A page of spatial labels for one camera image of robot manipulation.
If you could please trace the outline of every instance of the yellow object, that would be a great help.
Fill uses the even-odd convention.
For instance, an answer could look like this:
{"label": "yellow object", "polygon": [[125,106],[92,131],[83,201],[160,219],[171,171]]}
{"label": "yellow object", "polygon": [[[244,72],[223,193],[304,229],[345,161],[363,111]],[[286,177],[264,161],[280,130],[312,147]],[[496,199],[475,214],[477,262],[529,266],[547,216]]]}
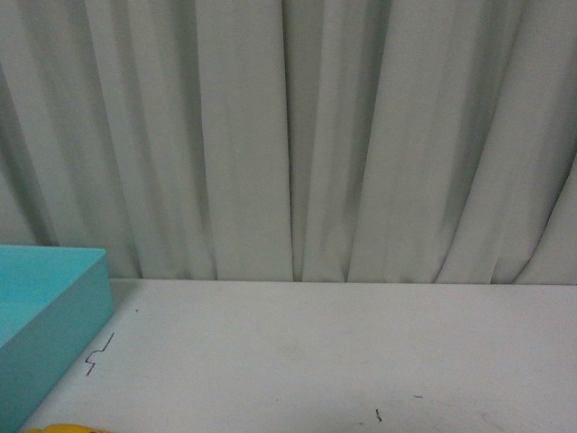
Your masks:
{"label": "yellow object", "polygon": [[110,433],[106,430],[96,430],[95,428],[77,426],[74,424],[53,424],[45,429],[33,428],[24,433]]}

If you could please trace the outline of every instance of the pen mark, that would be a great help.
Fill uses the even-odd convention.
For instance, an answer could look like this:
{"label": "pen mark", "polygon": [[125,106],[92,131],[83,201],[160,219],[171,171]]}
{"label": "pen mark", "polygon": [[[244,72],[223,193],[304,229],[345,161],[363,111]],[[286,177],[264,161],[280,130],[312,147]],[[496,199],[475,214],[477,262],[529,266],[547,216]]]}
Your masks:
{"label": "pen mark", "polygon": [[86,364],[90,364],[90,368],[88,369],[87,376],[92,372],[92,369],[96,365],[96,363],[89,361],[90,356],[92,356],[96,352],[104,352],[106,350],[106,348],[108,347],[108,345],[110,344],[110,342],[112,341],[113,336],[114,336],[114,332],[110,335],[110,338],[108,338],[108,341],[106,342],[105,346],[102,349],[93,350],[92,352],[90,352],[90,355],[87,356],[87,359],[84,360],[84,362]]}

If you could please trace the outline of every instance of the white table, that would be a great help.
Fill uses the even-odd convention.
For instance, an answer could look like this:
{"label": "white table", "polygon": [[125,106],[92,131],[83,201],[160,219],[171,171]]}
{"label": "white table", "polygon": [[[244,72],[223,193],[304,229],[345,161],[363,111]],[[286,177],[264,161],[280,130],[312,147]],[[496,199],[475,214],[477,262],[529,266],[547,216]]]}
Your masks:
{"label": "white table", "polygon": [[26,428],[577,431],[575,287],[113,281],[113,295]]}

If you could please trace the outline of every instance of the turquoise box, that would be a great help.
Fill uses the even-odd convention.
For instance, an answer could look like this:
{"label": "turquoise box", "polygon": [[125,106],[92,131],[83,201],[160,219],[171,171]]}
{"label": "turquoise box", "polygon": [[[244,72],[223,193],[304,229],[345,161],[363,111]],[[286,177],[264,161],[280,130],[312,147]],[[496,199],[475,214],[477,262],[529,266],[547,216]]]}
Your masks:
{"label": "turquoise box", "polygon": [[105,250],[0,245],[0,431],[18,431],[112,312]]}

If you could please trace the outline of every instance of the curtain fold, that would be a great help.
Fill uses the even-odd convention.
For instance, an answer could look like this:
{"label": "curtain fold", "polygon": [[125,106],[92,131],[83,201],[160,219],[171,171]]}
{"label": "curtain fold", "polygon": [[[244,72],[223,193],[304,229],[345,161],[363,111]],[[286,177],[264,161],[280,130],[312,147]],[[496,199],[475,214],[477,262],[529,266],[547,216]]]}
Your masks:
{"label": "curtain fold", "polygon": [[0,243],[115,277],[577,283],[577,4],[0,2]]}

